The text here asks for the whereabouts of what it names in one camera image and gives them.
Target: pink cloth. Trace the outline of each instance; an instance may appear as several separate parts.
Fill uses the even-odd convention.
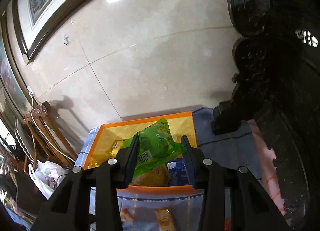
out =
[[[281,198],[281,192],[276,174],[276,167],[273,165],[273,160],[276,154],[273,149],[268,149],[266,142],[263,140],[262,134],[254,119],[248,121],[252,130],[253,138],[256,143],[256,148],[259,156],[259,162],[262,173],[262,186],[268,192],[273,202],[276,204],[281,214],[284,216],[284,199]]]

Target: plaid tablecloth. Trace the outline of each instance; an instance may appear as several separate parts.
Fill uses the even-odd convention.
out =
[[[212,133],[211,122],[213,109],[201,108],[193,111],[198,148],[221,166],[237,169],[246,166],[261,179],[258,154],[251,129],[247,122],[233,133],[216,136]],[[93,140],[99,130],[92,129],[76,160],[76,165],[83,166]],[[134,216],[134,222],[123,223],[124,230],[159,231],[154,210],[171,207],[177,231],[196,231],[202,207],[202,194],[188,195],[145,195],[118,192],[119,209],[128,209]],[[90,213],[95,213],[95,187],[91,190]],[[226,218],[230,217],[230,199],[226,190]]]

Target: white plastic bag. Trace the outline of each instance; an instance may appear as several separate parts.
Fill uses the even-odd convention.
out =
[[[59,185],[68,171],[53,162],[42,163],[37,161],[37,163],[38,168],[36,171],[34,171],[32,165],[29,164],[29,176],[46,199],[49,199],[54,190],[47,185],[48,177],[53,177],[57,185]]]

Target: tiled wall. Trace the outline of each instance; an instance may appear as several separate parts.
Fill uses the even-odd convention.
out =
[[[39,103],[49,101],[77,151],[101,124],[214,107],[231,97],[239,35],[227,0],[92,0],[29,65],[15,38],[11,4],[7,12],[23,79]]]

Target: white power cord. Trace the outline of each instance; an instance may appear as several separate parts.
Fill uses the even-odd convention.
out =
[[[59,151],[50,141],[49,139],[44,135],[44,133],[40,130],[40,128],[38,127],[38,125],[36,124],[36,121],[35,119],[33,118],[33,115],[32,115],[32,108],[33,108],[33,96],[32,96],[32,93],[29,92],[29,96],[31,97],[32,99],[32,105],[31,105],[31,111],[30,111],[30,114],[31,114],[31,118],[33,120],[33,123],[36,125],[36,127],[38,128],[39,132],[45,137],[45,139],[48,141],[48,143],[59,153],[61,153],[63,156],[65,156],[66,158],[68,158],[69,160],[73,161],[74,163],[76,163],[73,159],[71,159],[69,156],[65,155],[64,153],[62,153],[61,151]]]

